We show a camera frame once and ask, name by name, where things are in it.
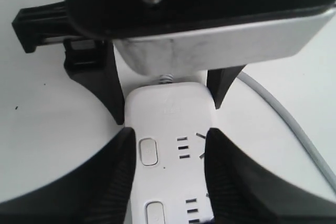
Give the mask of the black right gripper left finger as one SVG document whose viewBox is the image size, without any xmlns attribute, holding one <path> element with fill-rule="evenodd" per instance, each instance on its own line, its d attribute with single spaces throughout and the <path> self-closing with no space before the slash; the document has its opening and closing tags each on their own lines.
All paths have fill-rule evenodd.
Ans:
<svg viewBox="0 0 336 224">
<path fill-rule="evenodd" d="M 1 204 L 1 223 L 123 223 L 136 167 L 135 131 L 123 128 L 62 178 Z"/>
</svg>

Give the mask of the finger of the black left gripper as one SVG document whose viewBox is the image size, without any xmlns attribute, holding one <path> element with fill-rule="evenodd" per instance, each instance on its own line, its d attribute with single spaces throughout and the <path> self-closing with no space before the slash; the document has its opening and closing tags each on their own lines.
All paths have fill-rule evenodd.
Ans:
<svg viewBox="0 0 336 224">
<path fill-rule="evenodd" d="M 244 67 L 245 65 L 207 71 L 206 86 L 213 97 L 217 110 L 221 107 L 230 86 Z"/>
<path fill-rule="evenodd" d="M 124 95 L 113 43 L 104 40 L 65 41 L 65 71 L 69 78 L 93 93 L 113 116 L 124 123 Z"/>
</svg>

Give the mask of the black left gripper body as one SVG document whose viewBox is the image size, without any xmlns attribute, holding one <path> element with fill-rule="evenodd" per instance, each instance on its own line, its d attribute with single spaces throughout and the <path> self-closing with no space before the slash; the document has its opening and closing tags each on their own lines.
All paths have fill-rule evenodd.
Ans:
<svg viewBox="0 0 336 224">
<path fill-rule="evenodd" d="M 105 42 L 77 32 L 69 22 L 64 2 L 22 8 L 12 27 L 27 54 L 39 46 L 63 44 L 64 68 L 69 74 L 100 70 L 105 66 Z"/>
</svg>

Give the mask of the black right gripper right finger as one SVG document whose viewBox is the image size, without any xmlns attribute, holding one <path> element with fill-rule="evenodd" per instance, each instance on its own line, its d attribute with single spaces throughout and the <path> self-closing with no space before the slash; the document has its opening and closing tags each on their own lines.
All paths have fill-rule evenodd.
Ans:
<svg viewBox="0 0 336 224">
<path fill-rule="evenodd" d="M 335 203 L 265 169 L 217 128 L 206 135 L 204 173 L 214 223 L 335 223 Z"/>
</svg>

